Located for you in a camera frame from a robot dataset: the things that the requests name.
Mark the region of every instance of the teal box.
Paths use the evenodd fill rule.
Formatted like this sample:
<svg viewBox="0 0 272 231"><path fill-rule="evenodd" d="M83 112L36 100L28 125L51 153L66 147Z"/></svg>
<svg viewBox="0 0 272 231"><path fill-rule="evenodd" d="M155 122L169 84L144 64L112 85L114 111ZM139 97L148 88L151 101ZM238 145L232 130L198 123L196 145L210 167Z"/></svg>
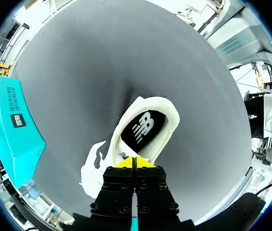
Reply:
<svg viewBox="0 0 272 231"><path fill-rule="evenodd" d="M32 179L46 143L29 113L21 83L0 77L0 159L17 189Z"/></svg>

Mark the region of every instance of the black cable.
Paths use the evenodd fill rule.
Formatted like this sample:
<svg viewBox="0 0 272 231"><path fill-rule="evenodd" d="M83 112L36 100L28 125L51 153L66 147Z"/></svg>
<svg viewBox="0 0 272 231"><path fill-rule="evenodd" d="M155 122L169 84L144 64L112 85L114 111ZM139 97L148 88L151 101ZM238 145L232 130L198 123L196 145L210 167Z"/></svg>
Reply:
<svg viewBox="0 0 272 231"><path fill-rule="evenodd" d="M245 75L247 75L249 72L251 72L253 68L251 68L246 74L244 74L241 78L243 78Z"/></svg>
<svg viewBox="0 0 272 231"><path fill-rule="evenodd" d="M256 193L256 196L258 196L261 192L263 192L264 190L267 190L269 187L271 187L272 184L269 184L268 186L266 186L265 188L261 189L259 192Z"/></svg>
<svg viewBox="0 0 272 231"><path fill-rule="evenodd" d="M27 230L25 230L25 231L30 231L30 230L38 230L37 228L28 228Z"/></svg>

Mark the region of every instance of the table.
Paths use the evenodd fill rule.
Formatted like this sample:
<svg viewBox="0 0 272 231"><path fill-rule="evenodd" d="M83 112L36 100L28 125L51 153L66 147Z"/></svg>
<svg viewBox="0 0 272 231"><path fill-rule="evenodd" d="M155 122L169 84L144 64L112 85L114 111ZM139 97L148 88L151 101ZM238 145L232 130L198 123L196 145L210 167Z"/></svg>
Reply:
<svg viewBox="0 0 272 231"><path fill-rule="evenodd" d="M197 31L152 3L72 3L31 40L12 77L47 144L33 180L69 214L90 216L80 169L138 96L167 97L179 112L156 164L181 220L209 212L250 167L248 116L229 70Z"/></svg>

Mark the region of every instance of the screw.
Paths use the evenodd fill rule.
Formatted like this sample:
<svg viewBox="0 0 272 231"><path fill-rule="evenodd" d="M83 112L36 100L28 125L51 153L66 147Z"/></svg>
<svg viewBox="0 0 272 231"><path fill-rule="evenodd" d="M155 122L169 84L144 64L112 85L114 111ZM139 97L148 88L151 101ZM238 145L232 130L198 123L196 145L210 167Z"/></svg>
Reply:
<svg viewBox="0 0 272 231"><path fill-rule="evenodd" d="M160 183L160 189L166 189L167 188L167 184L164 182Z"/></svg>
<svg viewBox="0 0 272 231"><path fill-rule="evenodd" d="M150 212L150 209L148 207L142 206L140 209L140 213L148 213Z"/></svg>
<svg viewBox="0 0 272 231"><path fill-rule="evenodd" d="M177 203L171 203L171 204L169 205L169 208L170 208L171 210L176 210L176 209L178 209L178 207L179 207L179 205L178 205Z"/></svg>
<svg viewBox="0 0 272 231"><path fill-rule="evenodd" d="M123 184L123 185L121 185L121 188L122 189L128 189L128 185L127 184Z"/></svg>
<svg viewBox="0 0 272 231"><path fill-rule="evenodd" d="M141 189L146 189L147 187L148 187L147 184L141 184L141 185L140 185L140 188L141 188Z"/></svg>
<svg viewBox="0 0 272 231"><path fill-rule="evenodd" d="M90 205L90 207L91 207L93 210L97 210L97 209L100 208L100 206L99 206L98 203L92 203L92 204Z"/></svg>
<svg viewBox="0 0 272 231"><path fill-rule="evenodd" d="M110 184L107 183L107 182L105 182L105 183L103 184L103 188L108 188L108 187L110 187Z"/></svg>
<svg viewBox="0 0 272 231"><path fill-rule="evenodd" d="M126 206L122 206L120 209L119 209L119 213L128 213L130 211L130 209Z"/></svg>

